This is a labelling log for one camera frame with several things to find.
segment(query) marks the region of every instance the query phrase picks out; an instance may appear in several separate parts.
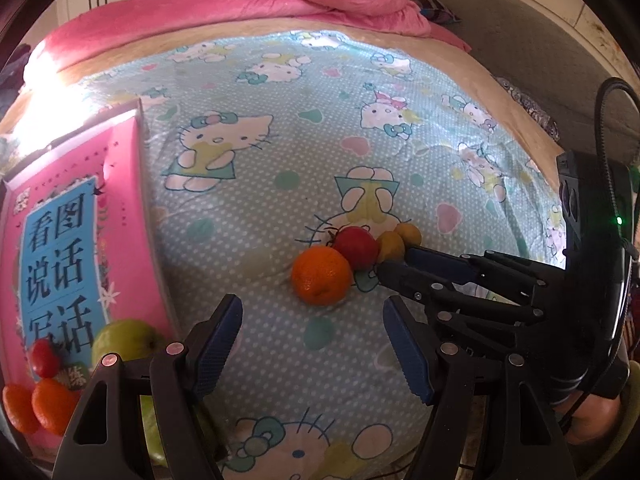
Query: orange fruit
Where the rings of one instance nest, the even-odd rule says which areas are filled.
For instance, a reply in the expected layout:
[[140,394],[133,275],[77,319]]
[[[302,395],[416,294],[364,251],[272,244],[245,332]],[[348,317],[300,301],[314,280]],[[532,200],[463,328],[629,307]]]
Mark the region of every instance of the orange fruit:
[[351,267],[331,247],[311,247],[296,258],[291,283],[298,297],[312,305],[331,305],[347,294],[353,283]]
[[42,379],[33,391],[31,405],[42,427],[63,436],[74,414],[78,396],[55,379]]
[[8,384],[2,389],[4,411],[11,425],[20,433],[32,434],[40,424],[31,407],[31,391],[20,384]]

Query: green fruit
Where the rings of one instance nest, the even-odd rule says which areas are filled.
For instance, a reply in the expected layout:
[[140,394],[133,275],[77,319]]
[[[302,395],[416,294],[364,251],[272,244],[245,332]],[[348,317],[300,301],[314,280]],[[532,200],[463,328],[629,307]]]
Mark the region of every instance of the green fruit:
[[145,428],[146,450],[149,453],[149,458],[154,463],[167,467],[153,397],[140,396],[140,410],[142,410],[142,425]]
[[104,355],[115,352],[123,361],[131,361],[148,357],[163,345],[164,339],[151,325],[139,319],[120,319],[98,332],[91,358],[95,366]]

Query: hello kitty bedsheet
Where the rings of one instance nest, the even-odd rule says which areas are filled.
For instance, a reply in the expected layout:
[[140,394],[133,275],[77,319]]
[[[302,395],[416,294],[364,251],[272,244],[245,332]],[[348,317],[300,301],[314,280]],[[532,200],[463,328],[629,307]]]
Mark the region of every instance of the hello kitty bedsheet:
[[533,161],[447,75],[402,52],[292,31],[184,46],[79,85],[95,108],[142,99],[182,329],[226,292],[244,304],[209,399],[230,439],[227,480],[362,478],[426,424],[382,324],[390,291],[358,272],[341,304],[306,306],[289,285],[305,248],[346,225],[377,237],[410,221],[437,250],[563,264],[559,203]]

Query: plaid pillow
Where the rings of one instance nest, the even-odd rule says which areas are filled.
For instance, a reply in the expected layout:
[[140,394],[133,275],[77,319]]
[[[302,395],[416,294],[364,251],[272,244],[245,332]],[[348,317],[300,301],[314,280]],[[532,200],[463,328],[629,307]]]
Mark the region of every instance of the plaid pillow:
[[445,6],[440,0],[411,0],[418,4],[420,7],[420,13],[427,20],[439,25],[450,25],[451,23],[461,22],[447,6]]

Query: pink book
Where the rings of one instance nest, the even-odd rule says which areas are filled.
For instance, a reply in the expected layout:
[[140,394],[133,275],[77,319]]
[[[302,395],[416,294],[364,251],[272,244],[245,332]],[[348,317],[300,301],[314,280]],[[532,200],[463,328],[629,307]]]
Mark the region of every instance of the pink book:
[[[50,337],[57,379],[87,383],[91,348],[112,320],[137,318],[174,338],[176,323],[153,251],[141,166],[142,112],[132,102],[29,156],[0,185],[0,365],[5,383],[33,389],[27,361]],[[60,438],[27,437],[51,459]]]

